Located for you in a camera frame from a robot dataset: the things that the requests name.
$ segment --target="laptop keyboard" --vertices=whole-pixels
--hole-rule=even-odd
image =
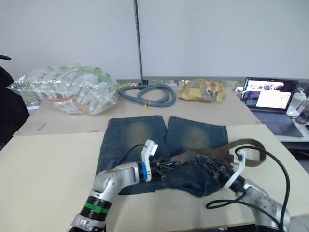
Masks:
[[[284,123],[284,124],[292,123],[292,121],[286,114],[275,114],[275,113],[266,113],[266,112],[253,112],[253,114],[261,122],[274,122],[274,123]]]

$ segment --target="plastic bag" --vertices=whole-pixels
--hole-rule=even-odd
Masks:
[[[205,102],[223,101],[226,98],[222,82],[204,79],[189,81],[183,86],[178,96],[185,100]]]
[[[116,80],[100,68],[86,65],[32,70],[8,87],[24,99],[49,101],[69,114],[99,114],[117,103]]]

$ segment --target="green band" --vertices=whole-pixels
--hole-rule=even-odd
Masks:
[[[104,209],[101,206],[98,205],[93,205],[90,203],[86,203],[85,207],[92,209],[93,211],[95,211],[96,213],[108,213],[108,209]]]

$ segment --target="white wall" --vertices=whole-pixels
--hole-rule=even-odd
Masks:
[[[13,79],[73,63],[140,79],[133,1],[0,0],[0,54]]]
[[[309,79],[308,0],[139,0],[144,79]]]

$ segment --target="gray hose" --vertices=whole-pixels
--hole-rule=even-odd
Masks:
[[[137,98],[136,98],[136,97],[132,97],[132,96],[125,94],[127,90],[131,90],[131,89],[142,89],[142,90],[138,93]],[[152,89],[160,89],[164,91],[165,96],[162,99],[156,100],[156,101],[147,100],[142,97],[144,93]],[[166,102],[169,100],[169,93],[171,94],[172,99],[169,102]],[[124,98],[129,99],[131,101],[138,102],[143,105],[154,106],[154,107],[169,107],[173,105],[176,101],[175,91],[168,85],[164,85],[164,84],[149,85],[149,86],[128,86],[128,87],[121,88],[119,90],[119,94],[123,96]]]

